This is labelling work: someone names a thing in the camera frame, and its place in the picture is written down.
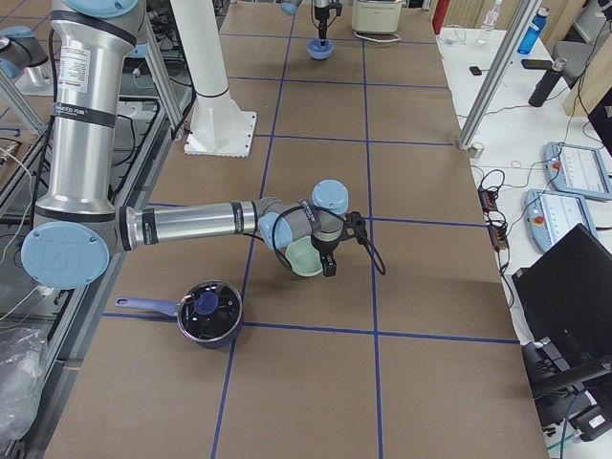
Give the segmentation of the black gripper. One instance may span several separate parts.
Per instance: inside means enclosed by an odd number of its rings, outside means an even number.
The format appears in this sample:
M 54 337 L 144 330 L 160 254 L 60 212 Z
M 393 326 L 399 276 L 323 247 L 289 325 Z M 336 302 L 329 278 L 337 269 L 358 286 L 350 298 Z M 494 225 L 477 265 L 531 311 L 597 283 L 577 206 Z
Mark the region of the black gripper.
M 339 246 L 339 240 L 324 241 L 312 235 L 311 244 L 319 253 L 323 275 L 325 277 L 335 276 L 337 273 L 337 262 L 333 253 Z
M 314 16 L 317 21 L 319 45 L 324 47 L 327 43 L 328 20 L 331 12 L 335 17 L 340 16 L 340 1 L 338 0 L 314 0 Z

